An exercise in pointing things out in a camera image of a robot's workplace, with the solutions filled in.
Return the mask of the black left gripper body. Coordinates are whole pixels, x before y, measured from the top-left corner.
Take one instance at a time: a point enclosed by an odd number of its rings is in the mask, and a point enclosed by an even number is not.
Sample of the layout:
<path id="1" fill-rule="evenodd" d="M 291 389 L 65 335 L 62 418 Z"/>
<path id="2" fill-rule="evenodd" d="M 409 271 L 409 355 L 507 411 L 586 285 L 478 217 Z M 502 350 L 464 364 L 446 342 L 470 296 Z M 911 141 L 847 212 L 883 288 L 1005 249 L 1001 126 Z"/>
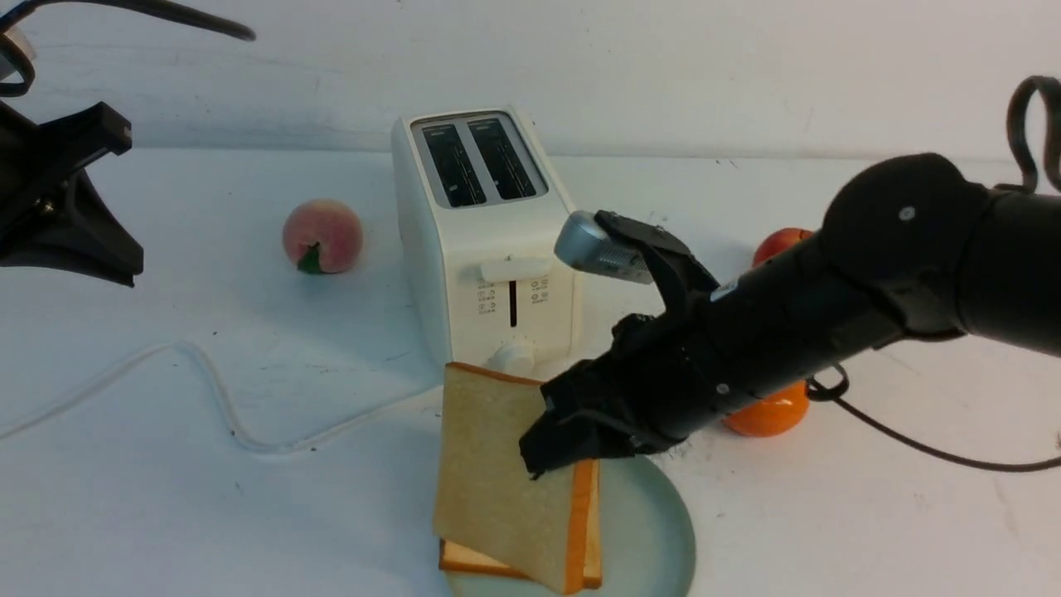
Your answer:
<path id="1" fill-rule="evenodd" d="M 111 214 L 87 166 L 132 147 L 105 103 L 34 124 L 2 106 L 1 265 L 60 269 L 133 287 L 143 247 Z"/>

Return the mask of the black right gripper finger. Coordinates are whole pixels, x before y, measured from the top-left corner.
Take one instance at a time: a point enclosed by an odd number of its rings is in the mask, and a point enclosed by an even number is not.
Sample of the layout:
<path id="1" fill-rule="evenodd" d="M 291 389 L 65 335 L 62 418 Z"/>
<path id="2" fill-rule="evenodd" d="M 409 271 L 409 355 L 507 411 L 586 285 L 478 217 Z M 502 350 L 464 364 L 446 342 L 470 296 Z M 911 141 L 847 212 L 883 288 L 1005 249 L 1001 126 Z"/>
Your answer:
<path id="1" fill-rule="evenodd" d="M 658 454 L 664 437 L 601 405 L 545 398 L 545 412 L 520 437 L 519 450 L 530 479 L 538 479 L 582 461 Z"/>

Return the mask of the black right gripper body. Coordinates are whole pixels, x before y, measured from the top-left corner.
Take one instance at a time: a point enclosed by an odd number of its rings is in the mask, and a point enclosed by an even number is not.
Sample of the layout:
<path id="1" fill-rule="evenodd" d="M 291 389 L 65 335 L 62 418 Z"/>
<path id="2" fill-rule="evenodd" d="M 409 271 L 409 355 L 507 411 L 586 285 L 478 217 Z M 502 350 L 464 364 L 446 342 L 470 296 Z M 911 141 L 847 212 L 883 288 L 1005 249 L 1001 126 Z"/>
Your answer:
<path id="1" fill-rule="evenodd" d="M 688 438 L 689 426 L 705 412 L 717 415 L 713 401 L 695 397 L 711 391 L 705 367 L 711 352 L 695 308 L 719 282 L 694 257 L 685 242 L 660 226 L 612 211 L 591 212 L 613 238 L 639 250 L 663 299 L 660 316 L 630 313 L 613 326 L 613 343 L 594 359 L 581 359 L 550 379 L 543 400 L 576 400 L 621 412 L 637 425 L 663 435 L 664 450 Z"/>

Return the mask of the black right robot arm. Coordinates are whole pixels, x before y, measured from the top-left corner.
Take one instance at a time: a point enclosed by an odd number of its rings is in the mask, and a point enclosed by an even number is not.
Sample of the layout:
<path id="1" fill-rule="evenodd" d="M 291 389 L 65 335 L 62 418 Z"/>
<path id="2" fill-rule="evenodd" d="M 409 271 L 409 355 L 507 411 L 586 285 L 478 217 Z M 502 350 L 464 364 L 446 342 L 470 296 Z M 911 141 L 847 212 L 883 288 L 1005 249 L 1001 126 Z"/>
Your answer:
<path id="1" fill-rule="evenodd" d="M 1059 354 L 1059 200 L 1034 182 L 967 181 L 935 153 L 845 185 L 810 238 L 720 284 L 685 243 L 609 211 L 573 216 L 556 254 L 581 273 L 650 279 L 666 310 L 629 314 L 598 358 L 543 383 L 519 441 L 530 476 L 659 454 L 869 349 L 966 335 Z"/>

